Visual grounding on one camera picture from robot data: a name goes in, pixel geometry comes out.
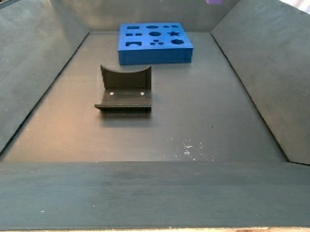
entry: star-shaped cutout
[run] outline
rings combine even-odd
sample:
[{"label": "star-shaped cutout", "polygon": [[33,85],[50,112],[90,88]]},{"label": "star-shaped cutout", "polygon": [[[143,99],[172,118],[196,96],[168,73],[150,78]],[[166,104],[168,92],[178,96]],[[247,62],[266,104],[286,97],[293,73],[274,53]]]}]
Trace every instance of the star-shaped cutout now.
[{"label": "star-shaped cutout", "polygon": [[170,34],[170,36],[179,36],[179,33],[176,33],[176,32],[170,32],[168,34]]}]

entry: circular hole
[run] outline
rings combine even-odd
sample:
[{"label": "circular hole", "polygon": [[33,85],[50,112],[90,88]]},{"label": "circular hole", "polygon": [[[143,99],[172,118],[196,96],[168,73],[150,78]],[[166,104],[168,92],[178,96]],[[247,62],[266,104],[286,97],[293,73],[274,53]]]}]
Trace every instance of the circular hole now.
[{"label": "circular hole", "polygon": [[151,33],[148,33],[151,36],[160,36],[162,35],[162,33],[159,33],[159,32],[151,32]]},{"label": "circular hole", "polygon": [[148,29],[155,29],[155,28],[159,28],[156,25],[148,25],[147,26]]},{"label": "circular hole", "polygon": [[172,40],[171,43],[172,43],[172,44],[176,44],[176,45],[180,45],[180,44],[184,43],[184,41],[183,41],[183,40]]}]

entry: bin floor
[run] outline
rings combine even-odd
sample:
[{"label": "bin floor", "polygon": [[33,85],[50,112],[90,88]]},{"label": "bin floor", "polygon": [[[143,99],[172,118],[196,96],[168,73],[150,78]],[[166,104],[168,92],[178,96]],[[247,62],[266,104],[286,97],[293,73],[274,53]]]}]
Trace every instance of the bin floor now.
[{"label": "bin floor", "polygon": [[211,35],[188,37],[192,63],[152,65],[151,114],[104,114],[99,65],[146,65],[120,66],[118,33],[91,33],[1,161],[286,161]]}]

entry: blue foam block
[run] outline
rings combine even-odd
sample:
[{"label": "blue foam block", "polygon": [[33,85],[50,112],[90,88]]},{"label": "blue foam block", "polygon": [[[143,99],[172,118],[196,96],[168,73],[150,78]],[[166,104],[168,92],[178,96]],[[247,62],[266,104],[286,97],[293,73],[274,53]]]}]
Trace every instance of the blue foam block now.
[{"label": "blue foam block", "polygon": [[180,23],[122,24],[120,65],[191,63],[192,44]]}]

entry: purple object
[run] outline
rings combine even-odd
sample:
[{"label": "purple object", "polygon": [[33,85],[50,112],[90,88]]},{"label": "purple object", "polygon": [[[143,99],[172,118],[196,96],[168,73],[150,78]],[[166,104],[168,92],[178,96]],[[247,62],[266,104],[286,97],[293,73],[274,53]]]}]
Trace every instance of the purple object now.
[{"label": "purple object", "polygon": [[223,3],[223,0],[206,0],[206,3],[209,5],[221,5]]}]

